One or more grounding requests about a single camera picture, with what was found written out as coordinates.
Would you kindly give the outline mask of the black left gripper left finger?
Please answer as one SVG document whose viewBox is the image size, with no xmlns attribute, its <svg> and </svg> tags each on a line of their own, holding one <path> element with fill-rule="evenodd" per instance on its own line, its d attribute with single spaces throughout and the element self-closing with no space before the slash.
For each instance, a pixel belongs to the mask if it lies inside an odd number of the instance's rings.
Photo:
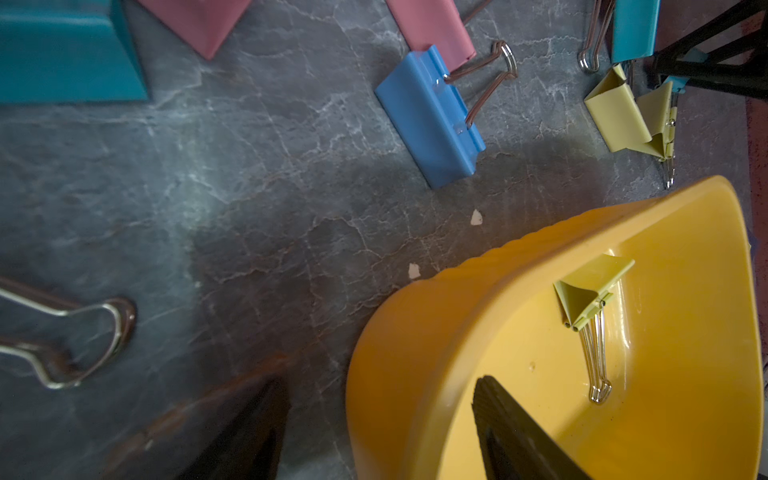
<svg viewBox="0 0 768 480">
<path fill-rule="evenodd" d="M 276 478 L 289 410 L 286 382 L 270 379 L 178 477 Z"/>
</svg>

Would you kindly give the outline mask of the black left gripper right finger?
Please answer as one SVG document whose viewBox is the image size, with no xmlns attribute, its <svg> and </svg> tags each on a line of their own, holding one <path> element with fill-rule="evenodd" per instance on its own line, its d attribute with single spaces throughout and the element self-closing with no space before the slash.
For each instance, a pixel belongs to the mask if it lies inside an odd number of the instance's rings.
<svg viewBox="0 0 768 480">
<path fill-rule="evenodd" d="M 488 479 L 588 477 L 494 377 L 476 381 L 472 412 Z"/>
</svg>

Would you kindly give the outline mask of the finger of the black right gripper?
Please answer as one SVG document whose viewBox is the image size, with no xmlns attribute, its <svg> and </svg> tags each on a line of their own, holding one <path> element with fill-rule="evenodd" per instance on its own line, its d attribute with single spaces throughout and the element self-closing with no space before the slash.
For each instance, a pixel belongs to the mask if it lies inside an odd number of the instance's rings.
<svg viewBox="0 0 768 480">
<path fill-rule="evenodd" d="M 759 27 L 705 54 L 701 61 L 685 56 L 700 44 L 759 16 Z M 739 1 L 692 33 L 656 52 L 648 67 L 653 78 L 682 78 L 694 88 L 767 99 L 767 2 Z"/>
</svg>

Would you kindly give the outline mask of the yellow binder clip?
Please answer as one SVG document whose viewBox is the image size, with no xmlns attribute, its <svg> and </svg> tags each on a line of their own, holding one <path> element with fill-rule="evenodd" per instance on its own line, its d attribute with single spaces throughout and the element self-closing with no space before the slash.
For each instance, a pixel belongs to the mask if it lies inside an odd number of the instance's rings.
<svg viewBox="0 0 768 480">
<path fill-rule="evenodd" d="M 643 144 L 639 151 L 657 158 L 666 189 L 670 189 L 675 181 L 677 99 L 674 84 L 664 82 L 636 100 L 651 135 L 651 140 Z"/>
<path fill-rule="evenodd" d="M 615 296 L 611 289 L 634 265 L 634 259 L 601 254 L 553 284 L 565 314 L 563 325 L 581 341 L 589 400 L 598 405 L 612 391 L 607 377 L 605 309 Z"/>
<path fill-rule="evenodd" d="M 620 65 L 607 72 L 584 103 L 610 152 L 651 141 L 652 136 Z"/>
</svg>

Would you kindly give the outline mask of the yellow plastic storage box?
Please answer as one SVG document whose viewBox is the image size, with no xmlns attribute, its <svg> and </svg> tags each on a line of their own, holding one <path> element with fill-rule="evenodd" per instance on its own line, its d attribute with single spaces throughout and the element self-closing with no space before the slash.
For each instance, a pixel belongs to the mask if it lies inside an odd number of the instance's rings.
<svg viewBox="0 0 768 480">
<path fill-rule="evenodd" d="M 361 479 L 754 479 L 764 415 L 732 185 L 602 207 L 418 280 L 355 347 Z"/>
</svg>

